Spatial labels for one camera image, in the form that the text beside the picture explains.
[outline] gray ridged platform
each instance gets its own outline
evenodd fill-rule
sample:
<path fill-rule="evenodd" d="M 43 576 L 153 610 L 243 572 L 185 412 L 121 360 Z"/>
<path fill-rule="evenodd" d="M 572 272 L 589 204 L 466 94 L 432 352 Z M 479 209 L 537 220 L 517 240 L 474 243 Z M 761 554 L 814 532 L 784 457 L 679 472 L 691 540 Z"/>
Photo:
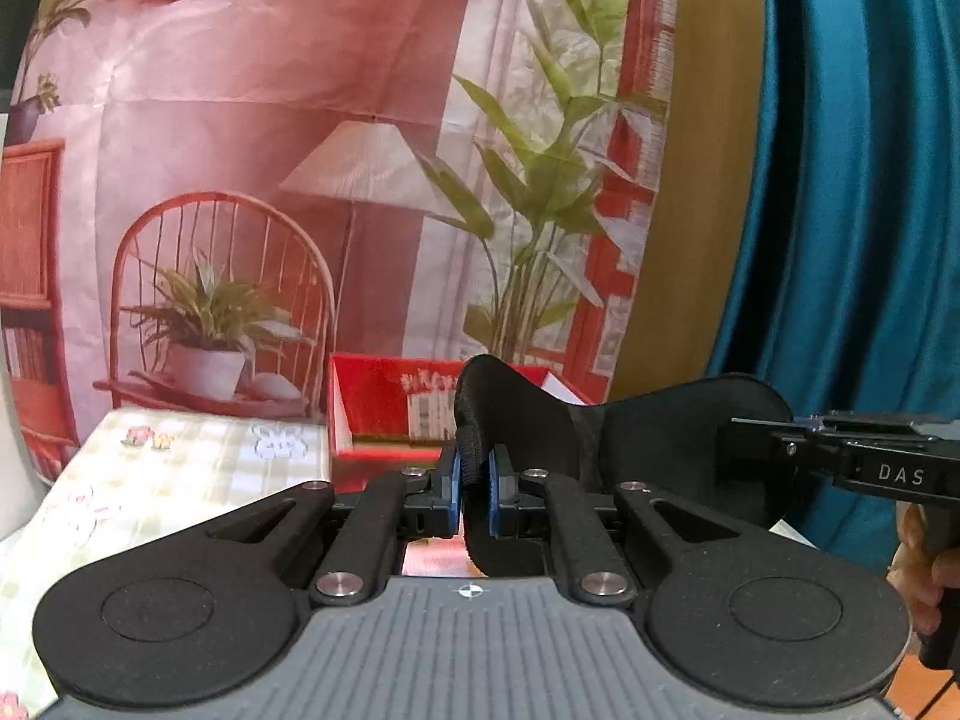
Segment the gray ridged platform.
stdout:
<path fill-rule="evenodd" d="M 276 666 L 234 693 L 169 712 L 73 699 L 43 720 L 890 720 L 880 701 L 753 712 L 699 694 L 625 614 L 569 603 L 552 581 L 397 577 L 380 598 L 314 615 Z"/>

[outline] circular pad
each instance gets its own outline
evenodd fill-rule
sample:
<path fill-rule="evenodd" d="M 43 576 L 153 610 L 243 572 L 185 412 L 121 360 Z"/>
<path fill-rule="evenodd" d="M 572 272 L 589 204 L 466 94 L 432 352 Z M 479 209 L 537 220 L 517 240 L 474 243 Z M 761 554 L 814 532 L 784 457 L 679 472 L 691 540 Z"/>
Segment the circular pad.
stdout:
<path fill-rule="evenodd" d="M 690 683 L 765 709 L 882 692 L 910 634 L 899 595 L 869 571 L 786 539 L 742 536 L 683 553 L 645 623 Z"/>
<path fill-rule="evenodd" d="M 730 610 L 748 631 L 774 641 L 808 641 L 833 630 L 843 605 L 830 590 L 806 579 L 765 577 L 741 584 Z"/>
<path fill-rule="evenodd" d="M 114 590 L 102 615 L 110 630 L 133 641 L 173 641 L 213 614 L 213 596 L 186 579 L 145 579 Z"/>
<path fill-rule="evenodd" d="M 299 624 L 290 590 L 253 545 L 186 546 L 160 539 L 47 591 L 34 645 L 57 693 L 114 709 L 179 707 L 275 660 Z"/>

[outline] purple vase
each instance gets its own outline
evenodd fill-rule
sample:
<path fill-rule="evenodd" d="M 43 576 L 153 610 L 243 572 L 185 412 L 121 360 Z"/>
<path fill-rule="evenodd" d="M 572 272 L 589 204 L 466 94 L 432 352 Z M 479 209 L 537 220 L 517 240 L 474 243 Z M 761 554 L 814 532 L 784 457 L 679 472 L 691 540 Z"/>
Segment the purple vase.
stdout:
<path fill-rule="evenodd" d="M 40 118 L 40 98 L 27 98 L 21 103 L 11 105 L 10 115 L 7 117 L 6 146 L 16 146 L 26 143 L 34 136 L 37 129 L 37 120 Z"/>

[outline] red box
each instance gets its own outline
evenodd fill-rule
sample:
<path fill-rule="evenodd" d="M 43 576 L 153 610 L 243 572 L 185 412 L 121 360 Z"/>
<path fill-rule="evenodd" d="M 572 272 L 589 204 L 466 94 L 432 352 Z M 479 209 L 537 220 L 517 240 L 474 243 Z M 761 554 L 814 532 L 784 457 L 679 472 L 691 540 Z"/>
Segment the red box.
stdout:
<path fill-rule="evenodd" d="M 439 410 L 452 405 L 463 366 L 453 360 L 330 355 L 326 430 L 333 483 L 340 493 L 363 490 L 368 479 L 387 470 L 435 466 L 439 441 L 407 445 L 411 440 L 409 398 L 432 391 L 431 416 L 440 416 L 445 427 L 452 429 L 452 413 L 439 415 Z M 586 402 L 545 365 L 514 365 L 514 369 L 562 400 Z"/>

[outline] handheld device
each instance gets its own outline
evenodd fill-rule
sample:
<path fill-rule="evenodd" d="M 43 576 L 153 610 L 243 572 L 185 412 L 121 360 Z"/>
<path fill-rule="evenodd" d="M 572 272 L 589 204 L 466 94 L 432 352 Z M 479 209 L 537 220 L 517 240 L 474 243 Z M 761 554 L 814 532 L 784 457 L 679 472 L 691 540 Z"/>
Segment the handheld device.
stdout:
<path fill-rule="evenodd" d="M 793 422 L 732 419 L 718 435 L 718 463 L 726 474 L 752 474 L 758 464 L 789 464 L 857 493 L 923 504 L 925 551 L 960 546 L 960 442 L 957 426 L 906 415 L 833 412 Z M 960 590 L 944 591 L 943 615 L 923 637 L 920 662 L 960 670 Z"/>

